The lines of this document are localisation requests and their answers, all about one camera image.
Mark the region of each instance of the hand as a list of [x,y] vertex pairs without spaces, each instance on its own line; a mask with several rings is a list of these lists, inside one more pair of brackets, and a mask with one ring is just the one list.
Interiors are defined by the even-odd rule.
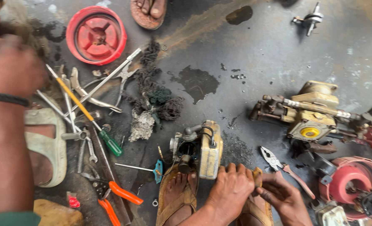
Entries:
[[242,164],[238,167],[229,163],[218,170],[217,181],[210,191],[205,206],[216,212],[216,217],[224,225],[236,219],[242,211],[248,196],[254,190],[254,180],[251,170]]
[[280,171],[263,174],[263,187],[256,191],[274,206],[284,226],[313,226],[299,190],[288,183]]
[[0,38],[0,93],[27,98],[47,74],[35,51],[21,42],[15,35]]

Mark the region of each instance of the yellow cap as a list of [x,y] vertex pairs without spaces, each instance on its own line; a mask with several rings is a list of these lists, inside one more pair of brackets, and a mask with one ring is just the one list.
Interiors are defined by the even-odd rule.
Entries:
[[300,131],[300,134],[307,138],[313,138],[320,134],[320,131],[313,127],[306,127]]

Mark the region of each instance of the carburetor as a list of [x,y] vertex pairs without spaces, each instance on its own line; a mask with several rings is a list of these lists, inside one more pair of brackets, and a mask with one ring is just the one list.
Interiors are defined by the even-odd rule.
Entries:
[[335,84],[308,81],[290,99],[264,95],[264,101],[258,101],[249,119],[288,126],[287,137],[299,140],[317,142],[324,136],[363,140],[367,128],[372,127],[372,116],[336,110],[339,100],[332,94],[337,89]]
[[183,134],[176,132],[169,148],[174,163],[179,163],[179,172],[188,174],[198,169],[200,178],[217,178],[223,141],[220,127],[215,121],[207,120],[203,124],[186,127]]

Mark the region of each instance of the yellow screwdriver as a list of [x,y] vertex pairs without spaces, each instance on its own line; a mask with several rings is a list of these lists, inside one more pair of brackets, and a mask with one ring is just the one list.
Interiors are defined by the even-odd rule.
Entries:
[[59,85],[62,86],[63,90],[65,90],[70,98],[74,101],[75,104],[77,104],[80,108],[80,110],[84,113],[84,115],[93,123],[95,128],[99,131],[98,136],[100,136],[106,143],[106,145],[109,147],[109,149],[113,152],[114,155],[121,156],[123,154],[123,150],[119,146],[119,144],[113,139],[111,136],[109,136],[105,130],[101,129],[101,127],[97,124],[97,122],[94,120],[94,118],[88,113],[86,108],[81,104],[81,102],[77,99],[77,97],[71,92],[71,90],[65,85],[65,83],[62,81],[61,78],[58,77],[58,75],[53,71],[53,69],[46,64],[48,70],[51,72],[52,77],[56,79],[56,81],[59,83]]

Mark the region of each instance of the wet floor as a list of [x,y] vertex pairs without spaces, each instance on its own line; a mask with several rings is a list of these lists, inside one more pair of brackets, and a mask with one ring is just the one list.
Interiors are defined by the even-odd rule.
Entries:
[[[161,28],[147,31],[134,22],[129,0],[20,0],[9,1],[7,21],[28,19],[36,38],[46,40],[43,48],[47,62],[53,66],[65,64],[79,69],[80,84],[94,80],[91,71],[113,71],[136,48],[145,46],[151,38],[168,46],[159,53],[157,66],[164,71],[156,76],[159,84],[182,96],[184,109],[176,121],[163,121],[163,129],[149,140],[124,142],[123,156],[111,157],[113,162],[153,168],[163,154],[170,156],[169,140],[184,127],[205,120],[216,120],[221,126],[224,152],[221,164],[244,163],[248,167],[267,166],[259,155],[258,146],[270,149],[289,164],[309,188],[319,195],[317,178],[308,168],[297,168],[289,152],[286,129],[265,122],[248,120],[249,111],[263,95],[290,97],[299,92],[307,80],[335,83],[339,107],[362,113],[372,106],[372,0],[323,0],[320,12],[324,20],[311,36],[291,23],[295,16],[304,17],[315,6],[315,0],[170,0]],[[121,18],[128,36],[122,56],[104,66],[87,65],[68,50],[64,30],[70,18],[90,5],[104,5]],[[136,82],[127,82],[127,91],[137,93]],[[115,103],[118,87],[107,86],[98,99]],[[95,106],[86,106],[90,110]],[[112,126],[112,135],[121,140],[130,135],[131,106],[122,102],[120,114],[105,118]],[[368,146],[335,141],[339,151],[322,155],[326,159],[362,156],[372,159]],[[105,212],[96,202],[94,191],[84,178],[75,173],[78,143],[68,142],[68,173],[55,188],[37,189],[37,198],[47,198],[66,205],[66,191],[76,192],[85,225],[109,225]],[[153,174],[115,167],[123,188],[138,193],[145,202],[131,206],[132,225],[154,225],[157,209],[152,206],[158,197],[159,185]],[[284,177],[300,186],[291,177]],[[201,180],[198,206],[204,204],[213,181]],[[306,203],[309,198],[303,194]],[[279,216],[274,212],[274,220]]]

